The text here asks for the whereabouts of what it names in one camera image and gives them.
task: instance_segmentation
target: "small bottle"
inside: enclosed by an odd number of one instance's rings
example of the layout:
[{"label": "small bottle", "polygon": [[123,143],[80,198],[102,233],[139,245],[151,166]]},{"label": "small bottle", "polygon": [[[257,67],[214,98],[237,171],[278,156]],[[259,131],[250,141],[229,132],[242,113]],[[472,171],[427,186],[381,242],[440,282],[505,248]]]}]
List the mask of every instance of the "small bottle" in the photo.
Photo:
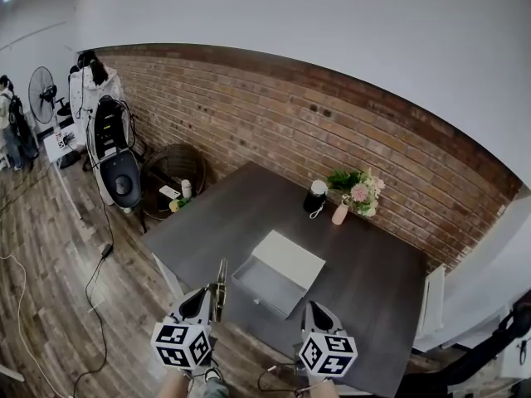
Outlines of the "small bottle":
[{"label": "small bottle", "polygon": [[190,199],[192,197],[192,184],[188,180],[181,181],[181,189],[183,190],[183,197]]},{"label": "small bottle", "polygon": [[308,189],[308,194],[304,199],[303,208],[307,212],[316,212],[326,201],[326,193],[329,188],[321,180],[315,180]]}]

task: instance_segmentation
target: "laminate floor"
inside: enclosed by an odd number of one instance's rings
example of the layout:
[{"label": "laminate floor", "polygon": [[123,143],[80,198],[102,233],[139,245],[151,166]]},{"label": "laminate floor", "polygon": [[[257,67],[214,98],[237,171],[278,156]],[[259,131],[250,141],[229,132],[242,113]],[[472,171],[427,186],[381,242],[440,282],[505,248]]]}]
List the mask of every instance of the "laminate floor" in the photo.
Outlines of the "laminate floor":
[{"label": "laminate floor", "polygon": [[[22,334],[46,376],[67,397],[78,375],[97,367],[103,357],[100,325],[85,299],[85,285],[110,233],[91,174],[82,172],[80,163],[61,170],[83,217],[77,220],[56,172],[48,168],[46,156],[41,155],[31,172],[0,172],[0,255],[14,255],[26,267]],[[108,364],[84,378],[76,397],[153,397],[166,370],[153,354],[149,338],[173,296],[140,240],[137,217],[115,206],[107,207],[107,213],[114,252],[89,292],[105,323]],[[27,380],[19,383],[0,375],[0,386],[9,398],[52,397],[18,335],[22,284],[20,267],[12,259],[0,260],[0,364]],[[281,356],[234,326],[219,325],[213,336],[218,339],[215,358],[231,395],[260,396],[257,377]],[[278,376],[268,375],[264,383],[293,389],[297,382],[284,370]],[[201,384],[198,378],[191,396],[202,395]]]}]

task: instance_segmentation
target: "chair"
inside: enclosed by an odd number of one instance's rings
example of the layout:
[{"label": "chair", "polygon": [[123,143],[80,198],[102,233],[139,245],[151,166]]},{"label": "chair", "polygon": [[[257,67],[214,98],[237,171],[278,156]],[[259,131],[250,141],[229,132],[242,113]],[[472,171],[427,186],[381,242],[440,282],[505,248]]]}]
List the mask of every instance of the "chair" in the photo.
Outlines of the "chair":
[{"label": "chair", "polygon": [[181,192],[181,181],[187,179],[192,184],[192,195],[196,196],[205,186],[206,175],[207,163],[203,155],[189,144],[170,144],[151,155],[140,172],[140,221],[144,233],[147,231],[144,215],[161,221],[172,214],[168,198],[159,191],[161,187],[169,186]]}]

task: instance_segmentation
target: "green leaves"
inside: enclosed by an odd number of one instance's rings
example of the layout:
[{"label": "green leaves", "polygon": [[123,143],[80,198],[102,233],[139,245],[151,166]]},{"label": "green leaves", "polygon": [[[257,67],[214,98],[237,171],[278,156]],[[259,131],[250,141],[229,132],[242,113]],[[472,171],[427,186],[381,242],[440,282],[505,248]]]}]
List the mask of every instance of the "green leaves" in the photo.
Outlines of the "green leaves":
[{"label": "green leaves", "polygon": [[356,184],[359,183],[360,171],[347,172],[343,169],[334,170],[334,174],[326,178],[329,188],[350,194]]}]

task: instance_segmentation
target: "jeans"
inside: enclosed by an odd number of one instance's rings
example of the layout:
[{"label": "jeans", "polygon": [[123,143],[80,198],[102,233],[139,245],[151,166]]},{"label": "jeans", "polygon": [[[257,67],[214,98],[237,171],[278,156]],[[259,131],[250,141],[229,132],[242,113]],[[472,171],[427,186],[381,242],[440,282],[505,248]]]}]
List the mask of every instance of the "jeans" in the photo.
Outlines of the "jeans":
[{"label": "jeans", "polygon": [[203,398],[229,398],[229,390],[219,379],[210,379]]},{"label": "jeans", "polygon": [[3,137],[6,140],[7,153],[9,153],[9,156],[13,160],[15,168],[24,168],[24,161],[18,150],[18,137],[12,130],[11,125],[3,129]]}]

